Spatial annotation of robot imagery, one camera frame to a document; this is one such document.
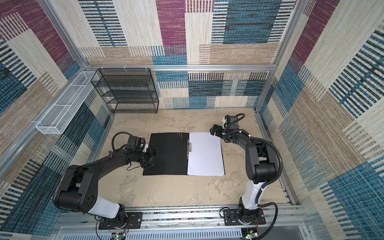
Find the orange black file folder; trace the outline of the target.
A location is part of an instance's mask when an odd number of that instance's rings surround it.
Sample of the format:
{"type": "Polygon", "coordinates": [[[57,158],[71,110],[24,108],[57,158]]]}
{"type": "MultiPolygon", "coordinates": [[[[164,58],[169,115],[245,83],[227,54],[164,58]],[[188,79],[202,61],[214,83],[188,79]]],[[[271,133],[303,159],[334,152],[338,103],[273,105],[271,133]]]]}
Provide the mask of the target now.
{"type": "Polygon", "coordinates": [[[187,144],[190,133],[151,134],[149,147],[157,148],[155,166],[143,171],[144,176],[186,175],[188,171],[187,144]]]}

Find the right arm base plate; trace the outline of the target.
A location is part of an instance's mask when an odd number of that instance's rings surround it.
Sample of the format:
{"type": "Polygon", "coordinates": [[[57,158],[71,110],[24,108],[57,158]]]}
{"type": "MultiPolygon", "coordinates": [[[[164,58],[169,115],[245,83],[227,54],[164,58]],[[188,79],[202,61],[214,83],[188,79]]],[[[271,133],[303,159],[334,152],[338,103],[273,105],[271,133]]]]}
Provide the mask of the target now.
{"type": "Polygon", "coordinates": [[[222,209],[220,215],[226,226],[265,225],[266,219],[261,208],[255,210],[222,209]]]}

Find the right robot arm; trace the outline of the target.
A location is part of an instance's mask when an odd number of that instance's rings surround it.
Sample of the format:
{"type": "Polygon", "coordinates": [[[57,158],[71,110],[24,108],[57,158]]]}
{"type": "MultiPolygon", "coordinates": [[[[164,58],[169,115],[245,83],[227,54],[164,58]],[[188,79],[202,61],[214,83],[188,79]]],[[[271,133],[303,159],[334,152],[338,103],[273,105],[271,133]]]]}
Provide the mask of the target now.
{"type": "Polygon", "coordinates": [[[283,171],[283,160],[278,149],[269,141],[253,137],[241,129],[239,121],[245,118],[240,113],[235,116],[226,115],[223,125],[213,125],[210,133],[226,143],[233,143],[245,151],[246,174],[249,179],[246,192],[238,204],[238,222],[251,224],[261,218],[261,199],[266,188],[277,181],[283,171]]]}

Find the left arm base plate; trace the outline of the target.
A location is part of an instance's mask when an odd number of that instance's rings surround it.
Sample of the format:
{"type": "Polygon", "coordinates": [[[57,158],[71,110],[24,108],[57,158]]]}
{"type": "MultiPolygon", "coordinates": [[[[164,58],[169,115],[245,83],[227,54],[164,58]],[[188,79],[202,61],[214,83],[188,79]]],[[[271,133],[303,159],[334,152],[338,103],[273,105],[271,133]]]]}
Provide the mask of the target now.
{"type": "Polygon", "coordinates": [[[125,216],[118,214],[114,219],[102,217],[98,230],[128,230],[139,229],[142,223],[143,212],[128,212],[125,216]]]}

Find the silver folder clip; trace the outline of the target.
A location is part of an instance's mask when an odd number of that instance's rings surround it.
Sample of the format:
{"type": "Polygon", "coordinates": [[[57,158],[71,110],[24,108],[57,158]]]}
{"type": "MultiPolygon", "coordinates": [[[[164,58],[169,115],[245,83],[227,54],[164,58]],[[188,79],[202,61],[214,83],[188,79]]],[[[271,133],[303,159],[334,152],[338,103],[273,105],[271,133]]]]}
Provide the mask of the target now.
{"type": "Polygon", "coordinates": [[[189,159],[190,152],[192,151],[192,143],[188,140],[187,144],[187,160],[189,159]]]}

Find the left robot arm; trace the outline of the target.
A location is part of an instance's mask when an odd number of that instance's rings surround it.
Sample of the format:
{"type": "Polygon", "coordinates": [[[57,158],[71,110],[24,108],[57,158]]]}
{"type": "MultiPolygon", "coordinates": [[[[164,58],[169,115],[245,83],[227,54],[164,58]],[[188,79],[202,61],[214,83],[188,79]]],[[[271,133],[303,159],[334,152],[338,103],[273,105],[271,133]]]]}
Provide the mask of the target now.
{"type": "Polygon", "coordinates": [[[61,210],[81,212],[99,217],[112,228],[121,229],[128,224],[125,206],[99,196],[99,181],[114,170],[139,163],[147,170],[154,166],[159,156],[157,148],[151,148],[144,138],[129,134],[126,144],[116,148],[114,141],[109,154],[95,162],[81,166],[69,166],[59,182],[53,203],[61,210]]]}

